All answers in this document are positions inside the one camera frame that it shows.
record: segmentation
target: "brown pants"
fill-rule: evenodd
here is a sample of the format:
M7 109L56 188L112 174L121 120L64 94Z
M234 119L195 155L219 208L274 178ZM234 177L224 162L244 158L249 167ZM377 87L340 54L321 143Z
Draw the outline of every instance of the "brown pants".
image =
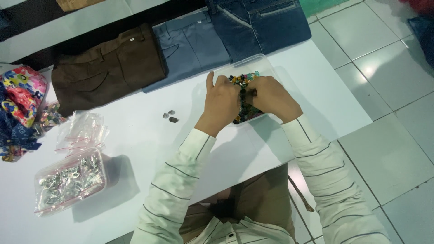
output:
M247 216L256 222L280 226L295 240L288 190L288 164L235 185L231 191L235 192L233 218L236 222ZM212 218L213 214L199 203L189 206L179 229L184 243L198 236Z

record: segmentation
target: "clear plastic container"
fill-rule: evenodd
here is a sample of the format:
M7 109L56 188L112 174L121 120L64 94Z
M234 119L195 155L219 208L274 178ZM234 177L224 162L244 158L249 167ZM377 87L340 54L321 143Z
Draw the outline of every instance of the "clear plastic container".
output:
M265 55L260 53L260 54L256 54L256 55L253 55L251 57L248 57L246 59L243 59L241 61L238 61L236 63L230 64L230 65L223 67L219 70L216 70L214 72L213 83L215 84L217 81L217 77L221 76L221 75L226 76L226 77L239 76L240 74L248 74L248 73L252 73L255 71L258 71L261 76L272 76L277 81L280 82L279 77L277 76L276 72L274 71L273 66L271 66L271 63L268 61L267 57L265 57ZM247 122L261 118L265 115L267 115L267 114L264 113L258 117L249 119L249 120L241 122L239 124L230 123L230 125L234 125L234 126L244 125Z
M70 208L104 190L108 184L104 161L97 148L73 154L35 175L35 214L44 217Z

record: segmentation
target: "striped shirt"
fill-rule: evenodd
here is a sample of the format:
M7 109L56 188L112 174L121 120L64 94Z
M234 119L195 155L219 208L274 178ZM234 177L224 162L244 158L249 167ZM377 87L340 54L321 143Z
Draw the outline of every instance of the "striped shirt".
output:
M301 172L315 197L326 244L389 244L343 161L343 154L312 128L305 115L283 124ZM157 171L139 212L131 244L183 243L179 235L188 201L216 139L193 129ZM213 218L190 244L295 244L288 232L245 217L238 224Z

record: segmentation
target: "white tabletop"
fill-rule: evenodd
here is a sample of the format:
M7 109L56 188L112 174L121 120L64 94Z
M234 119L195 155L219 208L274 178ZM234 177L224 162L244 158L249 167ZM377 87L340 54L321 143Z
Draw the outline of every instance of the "white tabletop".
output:
M372 120L309 40L268 55L285 88L311 123L335 140ZM51 71L44 73L50 81ZM54 153L58 127L39 140L42 146L17 163L0 163L2 243L103 244L134 229L156 168L171 157L200 117L206 94L202 73L163 89L136 92L92 109L111 130L104 154L113 157L115 186L47 218L33 214L33 178L64 157ZM48 101L55 100L53 89ZM178 123L162 118L176 112ZM279 119L270 115L220 132L191 202L205 199L293 158Z

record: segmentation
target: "right hand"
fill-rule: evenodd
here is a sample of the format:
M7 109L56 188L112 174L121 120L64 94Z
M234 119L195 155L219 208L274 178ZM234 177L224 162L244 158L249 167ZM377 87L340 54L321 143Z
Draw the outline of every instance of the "right hand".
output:
M263 112L275 114L283 123L303 114L300 105L272 76L255 78L246 87L246 102Z

